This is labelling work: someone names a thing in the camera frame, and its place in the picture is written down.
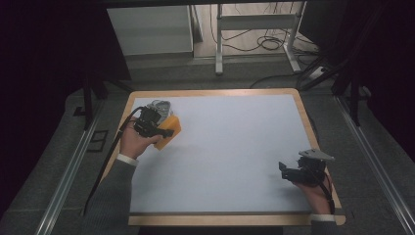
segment metal frame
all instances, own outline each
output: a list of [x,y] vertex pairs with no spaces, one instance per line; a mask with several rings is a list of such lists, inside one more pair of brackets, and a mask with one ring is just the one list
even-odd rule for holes
[[283,45],[287,57],[294,72],[300,72],[299,63],[293,53],[293,43],[300,26],[301,14],[304,2],[300,3],[295,14],[266,14],[246,16],[222,16],[221,4],[217,4],[217,43],[216,43],[216,64],[217,75],[223,74],[223,52],[222,52],[222,30],[243,30],[243,29],[273,29],[290,28],[288,42]]
[[98,123],[98,119],[101,116],[101,111],[103,110],[105,101],[97,101],[95,108],[95,116],[92,119],[91,125],[88,130],[84,130],[79,143],[70,158],[67,168],[61,178],[61,181],[58,184],[58,187],[55,190],[54,195],[51,198],[51,201],[43,213],[43,217],[40,220],[39,226],[36,229],[35,234],[51,234],[55,226],[56,220],[61,212],[62,206],[64,205],[65,199],[67,198],[70,186],[75,179],[76,173],[79,169],[79,166],[83,160],[86,148],[88,147],[89,141],[91,140],[92,134],[94,133],[95,127]]
[[353,119],[348,115],[349,110],[345,98],[335,97],[335,100],[341,108],[343,116],[354,138],[357,140],[357,143],[362,150],[367,163],[372,168],[373,174],[378,180],[379,185],[385,193],[385,196],[391,203],[391,206],[400,223],[402,224],[403,229],[405,229],[406,234],[415,234],[415,218],[411,212],[411,209],[405,203],[405,200],[403,199],[398,189],[394,186],[381,161],[367,140],[363,130],[358,125],[356,125]]

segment sleeve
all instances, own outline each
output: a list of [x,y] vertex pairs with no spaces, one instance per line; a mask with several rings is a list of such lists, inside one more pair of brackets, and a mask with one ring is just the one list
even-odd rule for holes
[[82,234],[127,233],[134,171],[133,163],[118,156],[87,205]]
[[311,215],[311,235],[338,235],[339,227],[332,214]]

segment orange sponge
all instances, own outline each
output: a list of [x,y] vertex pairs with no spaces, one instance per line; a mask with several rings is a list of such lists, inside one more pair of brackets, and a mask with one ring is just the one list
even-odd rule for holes
[[157,142],[157,144],[155,144],[155,148],[161,150],[162,148],[164,148],[165,145],[168,144],[168,142],[170,142],[170,140],[172,140],[181,131],[179,117],[176,117],[174,115],[169,116],[158,126],[158,128],[174,130],[174,133],[171,137],[164,138],[161,141]]

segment human hand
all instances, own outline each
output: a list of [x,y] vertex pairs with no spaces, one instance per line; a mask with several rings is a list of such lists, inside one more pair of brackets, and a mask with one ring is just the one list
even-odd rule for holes
[[135,119],[136,117],[132,117],[128,125],[125,127],[119,147],[119,152],[121,154],[134,160],[142,155],[149,145],[157,143],[162,139],[161,135],[155,135],[150,138],[139,135],[134,129]]
[[[332,193],[332,178],[330,177],[330,175],[327,175],[324,178],[323,183],[327,190],[329,190],[329,192]],[[313,213],[331,214],[329,202],[327,201],[327,198],[320,186],[316,185],[312,187],[295,182],[293,182],[293,184],[301,189],[302,193],[307,198],[308,203],[311,205]]]

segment white cabinet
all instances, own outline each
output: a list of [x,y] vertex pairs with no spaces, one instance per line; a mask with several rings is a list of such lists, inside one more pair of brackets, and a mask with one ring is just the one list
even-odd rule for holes
[[193,51],[188,6],[108,9],[124,56]]

